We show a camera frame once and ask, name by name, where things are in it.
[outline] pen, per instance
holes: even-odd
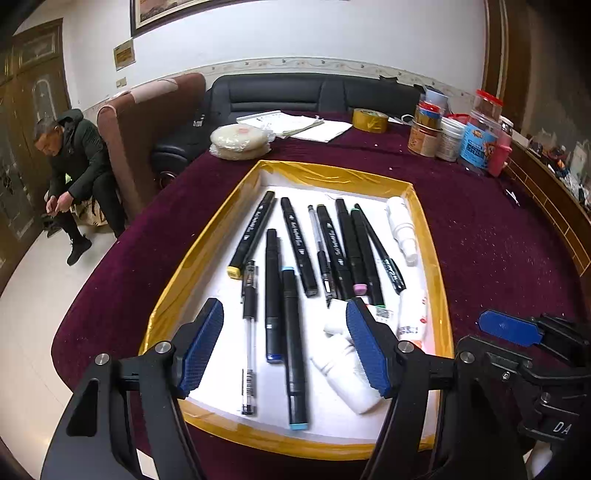
[[[236,247],[236,252],[234,252],[234,256],[226,268],[230,278],[237,280],[242,278],[242,270],[244,270],[244,265],[252,256],[261,237],[263,227],[273,207],[273,200],[275,200],[275,192],[269,190],[265,193],[258,207],[256,207],[255,213],[252,215],[251,221],[248,222],[238,247]]]
[[[255,414],[255,321],[256,321],[256,267],[253,260],[244,271],[243,315],[246,332],[246,369],[242,370],[242,414]]]
[[[369,303],[376,307],[386,308],[382,294],[382,284],[379,281],[378,269],[375,265],[374,253],[371,251],[368,233],[361,212],[357,208],[351,209],[351,220],[357,236],[361,258],[368,276],[368,297]]]
[[[330,301],[336,298],[335,282],[330,271],[326,252],[324,251],[324,243],[320,236],[320,227],[318,225],[318,217],[312,205],[308,205],[308,213],[310,214],[310,221],[312,222],[312,230],[314,230],[314,241],[318,250],[318,265],[320,266],[320,276],[324,285],[324,298],[326,299],[326,306],[330,306]]]
[[[324,243],[328,249],[330,266],[335,275],[335,282],[342,300],[349,300],[355,297],[353,292],[353,280],[347,267],[343,249],[340,247],[339,237],[336,235],[335,225],[330,219],[328,210],[324,205],[318,205],[316,209],[320,229],[324,236]]]
[[[306,406],[306,366],[301,343],[300,306],[296,273],[285,267],[283,277],[283,312],[285,315],[285,386],[291,430],[308,428]]]
[[[265,354],[267,362],[270,364],[276,364],[283,360],[280,294],[277,231],[269,228],[265,250]]]
[[[347,211],[345,201],[343,199],[336,199],[335,203],[340,233],[343,235],[343,247],[345,247],[345,255],[347,256],[347,262],[349,263],[351,275],[353,276],[353,291],[355,295],[365,295],[368,291],[367,279],[365,278],[361,252],[359,251],[359,245],[353,230],[353,222]]]
[[[386,249],[382,245],[382,242],[379,241],[378,236],[376,235],[373,227],[369,224],[367,217],[363,213],[363,210],[358,203],[355,203],[355,208],[357,208],[361,214],[361,218],[363,219],[367,233],[374,243],[375,249],[378,251],[378,255],[382,260],[382,265],[386,269],[386,273],[388,274],[390,282],[392,282],[394,290],[398,295],[400,295],[400,292],[406,288],[406,285],[404,284],[404,279],[402,278],[402,274],[400,273],[397,264],[388,256]]]
[[[281,199],[281,208],[287,233],[290,236],[291,247],[294,251],[295,262],[300,272],[301,284],[304,287],[306,297],[313,297],[318,294],[318,284],[316,283],[314,270],[312,270],[312,261],[308,254],[304,236],[301,233],[300,224],[289,198],[283,197]]]

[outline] white floor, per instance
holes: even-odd
[[[64,232],[43,232],[0,297],[0,437],[38,479],[43,460],[71,392],[51,361],[51,343],[76,294],[115,242],[113,233],[82,227],[92,247],[72,267]],[[157,478],[140,452],[145,475]]]

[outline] roll of tape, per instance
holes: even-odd
[[[383,134],[388,129],[388,115],[356,108],[353,111],[353,126],[364,132]]]

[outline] screw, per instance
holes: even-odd
[[[156,350],[156,353],[166,353],[171,348],[172,348],[172,345],[170,344],[170,342],[160,342],[160,343],[156,344],[156,347],[154,348],[154,350]]]
[[[398,349],[402,353],[410,353],[414,350],[414,345],[411,342],[403,341],[398,344]]]
[[[107,353],[100,353],[95,357],[95,363],[97,365],[104,365],[110,360],[110,356]]]
[[[472,352],[462,352],[460,353],[460,360],[465,364],[471,364],[474,359],[474,354]]]

